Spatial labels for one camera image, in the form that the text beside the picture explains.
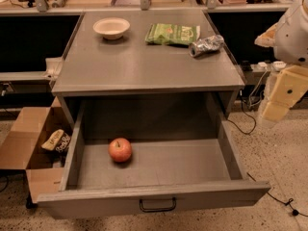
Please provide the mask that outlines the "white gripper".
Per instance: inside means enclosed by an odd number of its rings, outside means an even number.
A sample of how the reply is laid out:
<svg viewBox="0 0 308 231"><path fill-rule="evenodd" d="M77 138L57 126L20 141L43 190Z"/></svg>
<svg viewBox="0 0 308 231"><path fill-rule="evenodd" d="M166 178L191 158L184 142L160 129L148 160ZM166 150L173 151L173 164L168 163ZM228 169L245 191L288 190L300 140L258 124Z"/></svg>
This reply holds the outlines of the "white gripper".
<svg viewBox="0 0 308 231"><path fill-rule="evenodd" d="M277 60L292 65L281 70L262 111L262 118L280 121L308 91L308 0L295 0L277 24L270 26L254 43L273 47Z"/></svg>

